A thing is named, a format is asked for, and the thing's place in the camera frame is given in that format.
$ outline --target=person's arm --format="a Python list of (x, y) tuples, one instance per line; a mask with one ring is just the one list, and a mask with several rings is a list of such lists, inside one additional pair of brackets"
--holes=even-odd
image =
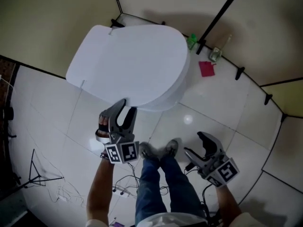
[(224, 226), (229, 226), (242, 212), (227, 186), (216, 188), (220, 214)]
[[(100, 118), (99, 124), (107, 125), (108, 118)], [(100, 137), (109, 137), (104, 131), (98, 131), (97, 134)], [(114, 164), (111, 164), (108, 159), (102, 159), (90, 187), (86, 206), (88, 220), (98, 219), (107, 226), (109, 205), (113, 195), (113, 173)]]

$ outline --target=jeans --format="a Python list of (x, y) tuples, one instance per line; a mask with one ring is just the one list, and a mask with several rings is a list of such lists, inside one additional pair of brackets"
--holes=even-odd
[(188, 213), (205, 218), (199, 197), (172, 156), (161, 160), (144, 159), (143, 169), (137, 193), (135, 225), (152, 215), (167, 212), (160, 194), (161, 167), (169, 186), (171, 212)]

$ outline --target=person's leg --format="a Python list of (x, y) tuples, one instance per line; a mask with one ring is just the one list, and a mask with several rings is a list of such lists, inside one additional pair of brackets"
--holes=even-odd
[(166, 146), (166, 154), (160, 160), (161, 168), (165, 173), (166, 182), (170, 192), (171, 212), (188, 213), (205, 218), (199, 197), (183, 174), (175, 155), (178, 150), (178, 143), (171, 140)]
[(160, 161), (150, 151), (147, 143), (141, 143), (139, 154), (143, 158), (143, 168), (137, 193), (135, 225), (154, 214), (167, 212), (160, 194), (158, 169)]

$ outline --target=white shirt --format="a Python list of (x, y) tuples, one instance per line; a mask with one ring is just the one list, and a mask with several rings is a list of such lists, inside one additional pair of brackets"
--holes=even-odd
[[(181, 227), (201, 222), (206, 222), (206, 220), (192, 214), (160, 213), (142, 220), (137, 227)], [(107, 227), (107, 225), (100, 220), (91, 219), (87, 221), (86, 227)], [(233, 220), (230, 227), (265, 227), (265, 225), (255, 220), (249, 213), (242, 213)]]

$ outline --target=tripod stand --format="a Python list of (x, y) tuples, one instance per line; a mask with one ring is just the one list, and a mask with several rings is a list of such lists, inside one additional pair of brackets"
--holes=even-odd
[[(33, 184), (36, 184), (38, 186), (45, 186), (43, 184), (41, 184), (41, 182), (48, 182), (48, 181), (54, 181), (54, 180), (59, 180), (59, 179), (63, 179), (64, 177), (57, 177), (57, 178), (47, 178), (45, 176), (41, 176), (33, 162), (33, 157), (34, 157), (34, 152), (35, 152), (35, 149), (33, 149), (33, 153), (32, 153), (32, 159), (31, 159), (31, 162), (30, 162), (30, 169), (29, 169), (29, 178), (28, 178), (28, 182), (22, 184), (21, 186), (17, 187), (17, 188), (14, 188), (13, 190), (9, 191), (7, 194), (5, 194), (4, 196), (1, 196), (0, 197), (0, 201), (7, 198), (8, 196), (12, 195), (13, 193), (19, 191), (20, 189), (22, 188), (27, 188), (27, 185), (30, 184), (30, 183), (33, 183)], [(31, 173), (32, 173), (32, 166), (34, 166), (38, 176), (34, 177), (31, 179)]]

